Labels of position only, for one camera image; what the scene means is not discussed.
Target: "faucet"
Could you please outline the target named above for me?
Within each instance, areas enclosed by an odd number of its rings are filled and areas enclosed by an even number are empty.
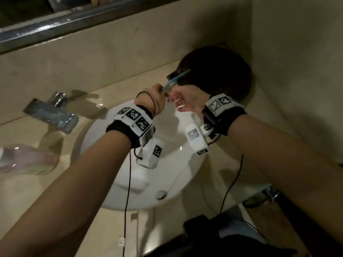
[[[69,100],[66,94],[56,91],[47,102],[33,99],[23,112],[69,134],[79,122],[76,114],[68,113],[63,108]]]

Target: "beige countertop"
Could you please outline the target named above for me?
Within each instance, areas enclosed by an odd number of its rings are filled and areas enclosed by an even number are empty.
[[[80,116],[79,123],[69,135],[52,130],[47,124],[28,116],[1,125],[0,146],[22,143],[42,149],[48,147],[60,154],[60,163],[45,176],[0,175],[0,238],[69,166],[75,141],[98,113],[133,99],[145,87],[165,83],[166,76],[177,64],[178,61],[172,62],[80,96],[68,105],[68,110]],[[257,84],[243,104],[252,116],[296,135]],[[222,137],[212,147],[195,178],[176,198],[154,209],[128,212],[126,256],[140,255],[177,236],[182,233],[183,223],[192,217],[200,214],[209,218],[215,216],[237,174],[240,157],[241,152],[227,137]],[[225,208],[242,202],[266,185],[268,181],[257,167],[244,159],[242,173],[226,199]],[[123,236],[123,223],[123,212],[101,208],[77,256],[120,256],[122,248],[118,246],[118,238]]]

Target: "beige wall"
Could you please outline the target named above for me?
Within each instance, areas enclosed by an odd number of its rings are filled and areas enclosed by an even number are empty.
[[[32,98],[93,91],[223,43],[232,0],[181,0],[0,56],[0,124]]]
[[[240,0],[229,45],[302,138],[343,162],[343,0]]]

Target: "plastic bottle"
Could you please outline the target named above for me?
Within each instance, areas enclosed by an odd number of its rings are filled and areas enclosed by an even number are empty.
[[[44,175],[56,168],[59,156],[28,145],[0,147],[0,173]]]

